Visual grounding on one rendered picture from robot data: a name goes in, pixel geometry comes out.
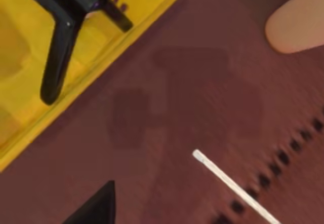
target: yellow tray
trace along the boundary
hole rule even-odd
[[[54,21],[33,0],[0,0],[0,171],[3,171],[175,0],[119,0],[134,28],[122,33],[102,13],[85,21],[63,92],[39,97]]]

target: reddish-brown leather surface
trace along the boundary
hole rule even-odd
[[[0,223],[61,223],[111,179],[117,223],[266,223],[229,209],[236,196],[196,148],[257,190],[283,148],[291,164],[260,202],[285,224],[322,223],[310,122],[322,119],[324,50],[271,50],[264,22],[285,1],[179,0],[0,175]],[[315,140],[298,156],[288,144],[301,129]]]

